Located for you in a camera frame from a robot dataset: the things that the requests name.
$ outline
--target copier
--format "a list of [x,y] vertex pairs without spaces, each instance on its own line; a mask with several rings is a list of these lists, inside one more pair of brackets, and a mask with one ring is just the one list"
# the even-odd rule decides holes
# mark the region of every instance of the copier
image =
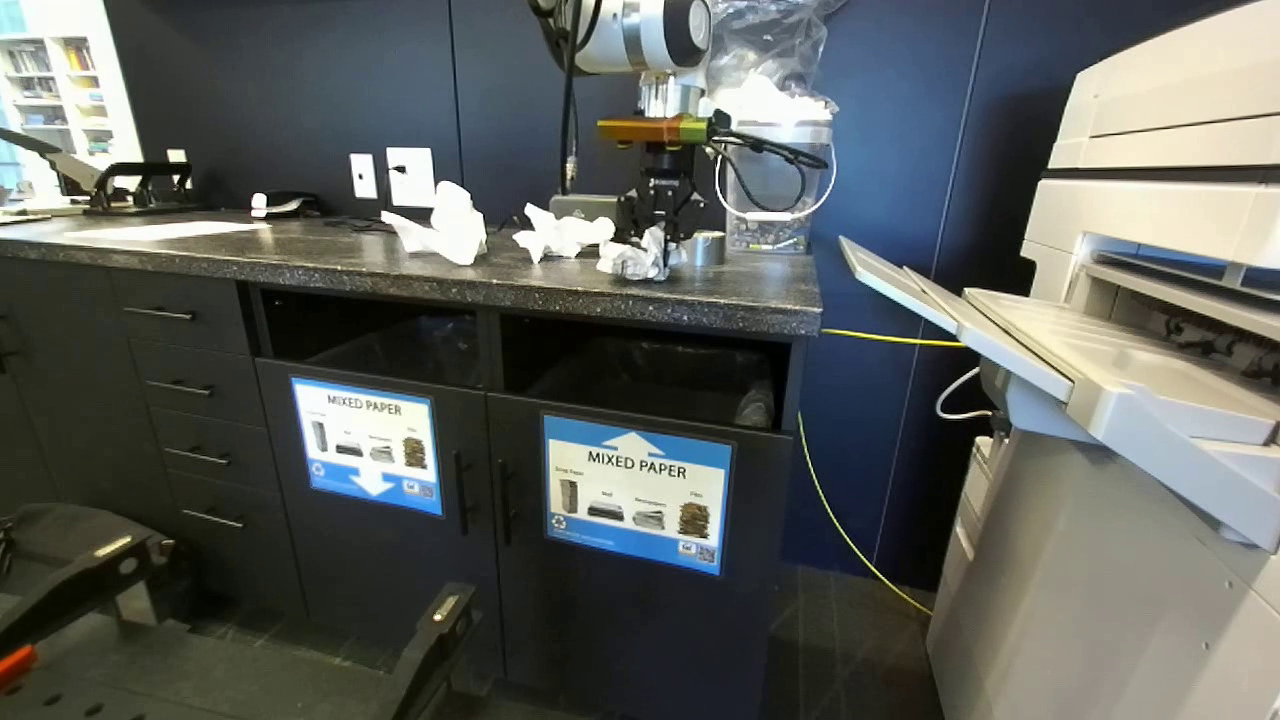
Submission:
[[853,272],[981,357],[949,720],[1280,720],[1280,0],[1076,75],[1027,297]]

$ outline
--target wall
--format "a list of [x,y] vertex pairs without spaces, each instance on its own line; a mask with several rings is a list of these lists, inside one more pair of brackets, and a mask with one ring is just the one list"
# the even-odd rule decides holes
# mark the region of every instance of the wall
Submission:
[[[819,93],[838,101],[838,188],[817,220],[822,320],[920,334],[857,290],[835,237],[943,284],[1019,290],[1027,197],[1076,70],[1223,0],[853,0]],[[525,0],[111,0],[145,147],[189,139],[205,188],[312,188],[349,210],[349,147],[425,135],[488,220],[556,188],[559,71]],[[582,82],[581,121],[627,111],[627,82]],[[634,162],[582,131],[581,188]],[[805,412],[857,541],[933,586],[970,428],[933,425],[963,357],[817,339]],[[806,486],[789,558],[853,567]]]

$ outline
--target countertop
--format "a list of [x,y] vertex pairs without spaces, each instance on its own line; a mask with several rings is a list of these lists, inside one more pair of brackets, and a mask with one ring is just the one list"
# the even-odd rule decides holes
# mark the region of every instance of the countertop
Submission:
[[0,257],[131,272],[215,277],[275,290],[399,297],[469,308],[627,320],[735,337],[817,337],[819,290],[811,257],[732,257],[667,284],[622,284],[597,262],[531,263],[509,232],[473,268],[406,257],[386,232],[329,220],[120,218],[0,229]]

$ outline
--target bin label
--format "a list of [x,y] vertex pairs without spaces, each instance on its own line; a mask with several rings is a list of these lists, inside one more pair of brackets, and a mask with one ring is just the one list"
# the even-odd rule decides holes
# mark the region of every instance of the bin label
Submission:
[[290,375],[316,494],[445,517],[432,402]]
[[732,444],[544,416],[546,538],[724,574]]

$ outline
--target electrical outlet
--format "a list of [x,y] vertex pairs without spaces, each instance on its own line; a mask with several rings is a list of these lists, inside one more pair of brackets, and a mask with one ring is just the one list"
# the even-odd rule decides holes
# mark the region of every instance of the electrical outlet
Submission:
[[386,188],[392,188],[392,210],[432,210],[436,204],[432,147],[386,147]]
[[351,197],[355,201],[374,201],[372,154],[351,154]]

